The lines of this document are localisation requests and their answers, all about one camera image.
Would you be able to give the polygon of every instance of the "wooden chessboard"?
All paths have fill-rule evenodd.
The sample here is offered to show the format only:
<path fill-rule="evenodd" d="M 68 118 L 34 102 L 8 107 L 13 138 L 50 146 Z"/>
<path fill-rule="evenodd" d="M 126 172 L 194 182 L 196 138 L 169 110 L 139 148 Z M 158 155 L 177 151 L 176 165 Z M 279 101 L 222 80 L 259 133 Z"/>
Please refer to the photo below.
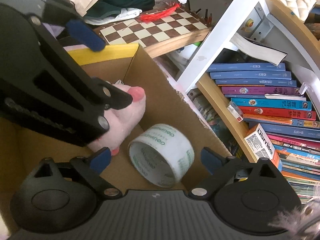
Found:
<path fill-rule="evenodd" d="M 203 41 L 209 30 L 200 19 L 181 8 L 168 17 L 148 24 L 136 18 L 96 29 L 109 45 L 139 43 L 151 57 Z"/>

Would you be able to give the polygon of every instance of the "white square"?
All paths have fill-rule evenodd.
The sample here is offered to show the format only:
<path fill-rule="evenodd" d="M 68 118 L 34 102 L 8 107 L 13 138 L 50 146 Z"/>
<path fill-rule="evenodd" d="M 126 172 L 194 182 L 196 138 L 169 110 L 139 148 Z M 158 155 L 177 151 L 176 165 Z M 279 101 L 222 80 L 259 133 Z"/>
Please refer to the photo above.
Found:
<path fill-rule="evenodd" d="M 180 16 L 182 16 L 183 18 L 190 18 L 192 17 L 192 15 L 186 13 L 186 12 L 183 12 L 183 13 L 178 13 Z"/>
<path fill-rule="evenodd" d="M 161 20 L 164 20 L 166 23 L 175 21 L 175 19 L 173 19 L 171 16 L 161 18 Z"/>
<path fill-rule="evenodd" d="M 141 31 L 137 31 L 136 33 L 134 33 L 135 35 L 137 35 L 137 37 L 139 39 L 143 39 L 145 37 L 151 36 L 151 33 L 148 32 L 146 29 L 143 29 Z"/>
<path fill-rule="evenodd" d="M 114 41 L 109 41 L 109 44 L 110 45 L 126 44 L 126 42 L 124 41 L 124 39 L 119 38 L 119 39 L 116 39 Z"/>
<path fill-rule="evenodd" d="M 171 30 L 173 29 L 173 27 L 171 27 L 169 24 L 167 23 L 162 23 L 162 24 L 159 24 L 158 25 L 158 28 L 161 30 L 161 31 L 167 31 L 167 30 Z"/>
<path fill-rule="evenodd" d="M 121 37 L 124 37 L 124 36 L 127 36 L 129 34 L 133 33 L 132 30 L 130 30 L 129 28 L 125 28 L 125 29 L 122 29 L 122 30 L 119 30 L 118 31 L 118 34 L 121 36 Z"/>
<path fill-rule="evenodd" d="M 182 26 L 186 26 L 186 25 L 191 24 L 191 22 L 189 22 L 186 19 L 180 19 L 180 20 L 177 20 L 177 22 L 180 23 Z"/>
<path fill-rule="evenodd" d="M 175 30 L 181 35 L 190 33 L 190 31 L 185 26 L 175 28 Z"/>
<path fill-rule="evenodd" d="M 135 19 L 130 19 L 130 20 L 127 20 L 123 23 L 127 26 L 133 26 L 133 25 L 139 24 Z"/>
<path fill-rule="evenodd" d="M 153 34 L 153 36 L 154 36 L 154 37 L 156 38 L 156 40 L 159 41 L 159 42 L 170 39 L 170 37 L 169 37 L 167 34 L 163 33 L 163 32 Z"/>
<path fill-rule="evenodd" d="M 203 30 L 203 29 L 207 28 L 207 26 L 205 26 L 205 25 L 204 25 L 203 23 L 201 23 L 201 22 L 193 23 L 193 25 L 194 25 L 195 27 L 197 27 L 199 30 Z"/>
<path fill-rule="evenodd" d="M 154 23 L 140 23 L 140 25 L 145 29 L 156 26 Z"/>
<path fill-rule="evenodd" d="M 107 36 L 107 35 L 109 35 L 111 33 L 115 33 L 116 30 L 114 29 L 113 26 L 110 26 L 108 28 L 102 29 L 100 32 L 102 33 L 103 36 Z"/>
<path fill-rule="evenodd" d="M 139 43 L 143 48 L 146 47 L 146 45 L 142 42 L 142 40 L 133 41 L 131 43 Z"/>

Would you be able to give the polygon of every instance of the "packing tape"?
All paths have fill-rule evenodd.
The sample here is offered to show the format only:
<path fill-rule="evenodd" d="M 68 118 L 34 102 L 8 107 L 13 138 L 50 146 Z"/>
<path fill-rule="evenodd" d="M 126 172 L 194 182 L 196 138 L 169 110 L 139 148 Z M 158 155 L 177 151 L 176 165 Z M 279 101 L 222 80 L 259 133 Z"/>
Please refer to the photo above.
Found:
<path fill-rule="evenodd" d="M 151 183 L 172 187 L 191 167 L 195 153 L 180 131 L 167 124 L 156 124 L 129 144 L 129 156 Z"/>

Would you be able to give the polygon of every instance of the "red book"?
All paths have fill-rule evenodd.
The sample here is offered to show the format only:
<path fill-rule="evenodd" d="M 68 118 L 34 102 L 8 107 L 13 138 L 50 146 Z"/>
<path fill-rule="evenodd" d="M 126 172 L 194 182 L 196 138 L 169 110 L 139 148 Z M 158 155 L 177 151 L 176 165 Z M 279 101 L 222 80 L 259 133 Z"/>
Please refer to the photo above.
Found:
<path fill-rule="evenodd" d="M 316 120 L 315 111 L 292 110 L 270 107 L 239 106 L 244 114 L 256 114 L 276 117 L 288 117 L 303 120 Z"/>
<path fill-rule="evenodd" d="M 280 135 L 268 134 L 269 139 L 276 140 L 284 143 L 290 143 L 299 147 L 309 148 L 311 150 L 320 151 L 320 143 L 301 140 L 297 138 L 288 138 Z"/>

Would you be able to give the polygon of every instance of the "pig plush toy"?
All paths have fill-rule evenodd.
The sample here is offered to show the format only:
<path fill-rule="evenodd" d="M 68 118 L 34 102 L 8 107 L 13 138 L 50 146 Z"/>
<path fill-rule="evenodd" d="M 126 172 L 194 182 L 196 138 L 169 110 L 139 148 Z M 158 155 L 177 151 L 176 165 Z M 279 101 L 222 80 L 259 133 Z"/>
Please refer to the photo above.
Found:
<path fill-rule="evenodd" d="M 104 117 L 108 120 L 110 129 L 99 139 L 88 145 L 93 152 L 97 152 L 103 147 L 108 147 L 113 156 L 118 154 L 119 146 L 140 122 L 146 109 L 146 94 L 143 88 L 122 84 L 114 86 L 129 93 L 133 97 L 133 101 L 131 105 L 124 109 L 109 109 L 105 111 Z"/>

